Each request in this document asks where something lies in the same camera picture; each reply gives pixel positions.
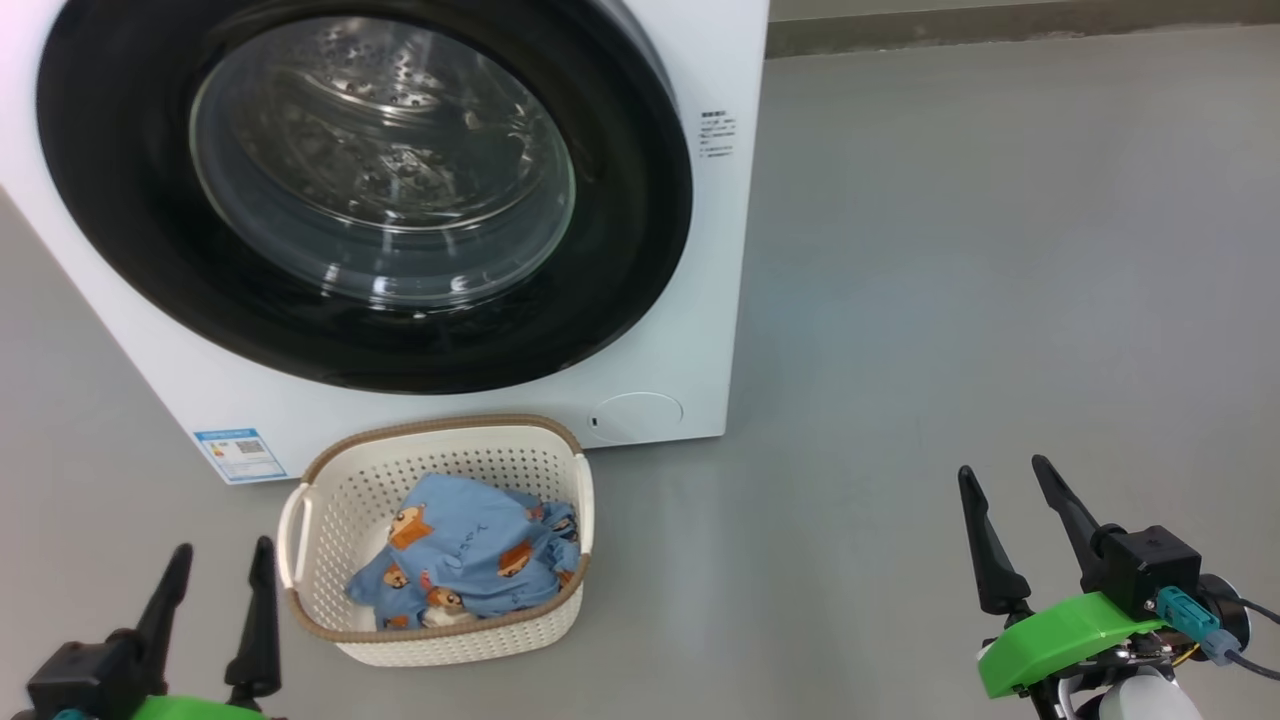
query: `blue connector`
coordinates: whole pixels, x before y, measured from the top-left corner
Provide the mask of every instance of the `blue connector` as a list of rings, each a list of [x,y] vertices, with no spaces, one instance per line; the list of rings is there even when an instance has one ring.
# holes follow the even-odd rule
[[[1156,615],[1170,628],[1198,642],[1215,665],[1230,665],[1228,651],[1240,652],[1240,641],[1224,630],[1212,612],[1178,588],[1161,588],[1156,594]]]

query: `white plastic basket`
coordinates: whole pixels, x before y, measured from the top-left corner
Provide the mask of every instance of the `white plastic basket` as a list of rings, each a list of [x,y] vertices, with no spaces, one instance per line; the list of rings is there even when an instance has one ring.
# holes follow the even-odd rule
[[[540,607],[447,628],[378,632],[372,610],[353,603],[344,588],[385,544],[392,516],[428,471],[570,502],[582,543],[577,574]],[[408,667],[489,660],[558,641],[582,605],[594,536],[591,470],[573,436],[547,418],[493,415],[401,425],[334,445],[284,503],[275,547],[285,602],[305,629],[361,662]]]

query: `baseboard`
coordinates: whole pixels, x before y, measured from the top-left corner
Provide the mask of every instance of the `baseboard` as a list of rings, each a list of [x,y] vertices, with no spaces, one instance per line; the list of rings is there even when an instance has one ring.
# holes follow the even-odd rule
[[[765,58],[1280,23],[1277,0],[1057,0],[769,23]]]

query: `green plastic part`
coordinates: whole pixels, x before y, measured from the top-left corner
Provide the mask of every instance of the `green plastic part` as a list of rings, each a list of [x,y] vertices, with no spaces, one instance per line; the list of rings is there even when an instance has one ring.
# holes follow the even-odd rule
[[[198,697],[151,696],[132,720],[264,720],[261,712]]]
[[[978,660],[978,674],[987,697],[1010,696],[1129,635],[1164,626],[1158,619],[1129,618],[1100,592],[1079,594],[1005,630]]]

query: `blue and white sticker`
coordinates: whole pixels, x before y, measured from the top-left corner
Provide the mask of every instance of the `blue and white sticker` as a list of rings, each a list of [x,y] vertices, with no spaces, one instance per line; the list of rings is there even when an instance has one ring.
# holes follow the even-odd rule
[[[253,428],[196,433],[214,466],[228,483],[278,480],[289,475]]]

